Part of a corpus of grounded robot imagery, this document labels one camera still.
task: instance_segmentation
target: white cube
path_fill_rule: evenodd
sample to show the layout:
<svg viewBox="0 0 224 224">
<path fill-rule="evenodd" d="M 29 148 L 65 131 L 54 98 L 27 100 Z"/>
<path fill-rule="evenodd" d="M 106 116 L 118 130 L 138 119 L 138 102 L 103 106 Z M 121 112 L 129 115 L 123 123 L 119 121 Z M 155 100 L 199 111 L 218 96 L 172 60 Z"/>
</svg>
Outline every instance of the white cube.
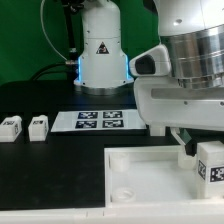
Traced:
<svg viewBox="0 0 224 224">
<path fill-rule="evenodd" d="M 49 130 L 48 117 L 45 115 L 41 115 L 39 117 L 33 117 L 28 130 L 31 142 L 45 141 Z"/>
<path fill-rule="evenodd" d="M 22 131 L 19 116 L 7 117 L 0 125 L 0 142 L 14 142 Z"/>
<path fill-rule="evenodd" d="M 198 198 L 223 198 L 224 145 L 219 141 L 199 143 L 197 151 Z"/>
</svg>

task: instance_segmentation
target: black and white pattern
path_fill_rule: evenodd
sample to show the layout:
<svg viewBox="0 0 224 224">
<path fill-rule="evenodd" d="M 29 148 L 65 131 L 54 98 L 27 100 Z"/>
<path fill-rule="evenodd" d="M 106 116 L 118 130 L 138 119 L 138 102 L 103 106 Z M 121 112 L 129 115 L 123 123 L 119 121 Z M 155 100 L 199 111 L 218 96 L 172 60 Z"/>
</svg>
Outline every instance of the black and white pattern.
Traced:
<svg viewBox="0 0 224 224">
<path fill-rule="evenodd" d="M 76 129 L 91 129 L 97 127 L 97 121 L 77 121 Z"/>
<path fill-rule="evenodd" d="M 224 181 L 224 167 L 211 168 L 210 182 Z"/>
<path fill-rule="evenodd" d="M 6 121 L 3 125 L 13 125 L 14 123 L 14 121 Z"/>
<path fill-rule="evenodd" d="M 98 117 L 98 112 L 80 112 L 78 119 L 96 119 Z"/>
<path fill-rule="evenodd" d="M 122 118 L 122 111 L 107 111 L 103 112 L 103 118 Z"/>
<path fill-rule="evenodd" d="M 18 124 L 15 125 L 15 134 L 17 135 L 19 132 L 19 127 L 18 127 Z"/>
<path fill-rule="evenodd" d="M 206 166 L 199 160 L 198 174 L 205 180 L 206 178 Z"/>
<path fill-rule="evenodd" d="M 33 124 L 34 124 L 34 125 L 37 125 L 37 124 L 43 124 L 43 121 L 34 121 Z"/>
<path fill-rule="evenodd" d="M 123 120 L 107 120 L 103 121 L 103 128 L 123 128 Z"/>
</svg>

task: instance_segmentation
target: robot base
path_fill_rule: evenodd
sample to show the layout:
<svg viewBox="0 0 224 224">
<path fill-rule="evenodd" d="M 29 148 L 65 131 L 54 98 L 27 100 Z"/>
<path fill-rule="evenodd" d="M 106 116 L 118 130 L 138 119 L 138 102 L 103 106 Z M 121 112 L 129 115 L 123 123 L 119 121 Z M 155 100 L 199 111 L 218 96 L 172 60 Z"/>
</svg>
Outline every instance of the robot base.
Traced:
<svg viewBox="0 0 224 224">
<path fill-rule="evenodd" d="M 126 83 L 122 86 L 113 88 L 91 88 L 87 86 L 80 85 L 78 81 L 74 82 L 74 89 L 79 92 L 83 92 L 95 96 L 109 96 L 123 92 L 126 89 L 133 89 L 133 82 Z"/>
</svg>

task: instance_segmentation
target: green background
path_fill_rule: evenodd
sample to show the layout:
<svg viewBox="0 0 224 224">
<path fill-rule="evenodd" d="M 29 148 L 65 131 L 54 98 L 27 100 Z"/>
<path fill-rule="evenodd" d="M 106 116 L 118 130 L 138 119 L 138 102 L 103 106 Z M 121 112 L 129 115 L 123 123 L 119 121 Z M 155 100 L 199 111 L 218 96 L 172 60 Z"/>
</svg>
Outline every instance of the green background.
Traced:
<svg viewBox="0 0 224 224">
<path fill-rule="evenodd" d="M 121 10 L 122 49 L 129 58 L 158 44 L 157 17 L 144 8 L 142 0 L 114 2 Z M 0 85 L 28 80 L 40 68 L 62 61 L 42 33 L 40 4 L 41 0 L 0 1 Z M 44 18 L 52 43 L 68 57 L 65 20 L 59 0 L 46 0 Z M 73 22 L 75 40 L 81 53 L 80 14 L 73 16 Z"/>
</svg>

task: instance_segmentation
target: black table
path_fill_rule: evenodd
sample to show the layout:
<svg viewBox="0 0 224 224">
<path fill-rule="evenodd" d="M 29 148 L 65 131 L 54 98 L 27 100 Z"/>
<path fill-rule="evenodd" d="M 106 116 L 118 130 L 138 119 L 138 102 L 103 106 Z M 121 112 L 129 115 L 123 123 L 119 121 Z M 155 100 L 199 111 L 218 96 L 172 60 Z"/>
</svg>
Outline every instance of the black table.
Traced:
<svg viewBox="0 0 224 224">
<path fill-rule="evenodd" d="M 50 129 L 59 111 L 135 109 L 132 88 L 113 96 L 74 92 L 67 81 L 12 82 L 0 87 L 0 122 L 22 117 L 14 143 L 0 143 L 0 210 L 105 206 L 104 148 L 176 145 L 147 130 L 48 133 L 31 143 L 28 126 L 45 114 Z M 194 131 L 197 139 L 223 140 L 221 132 Z"/>
</svg>

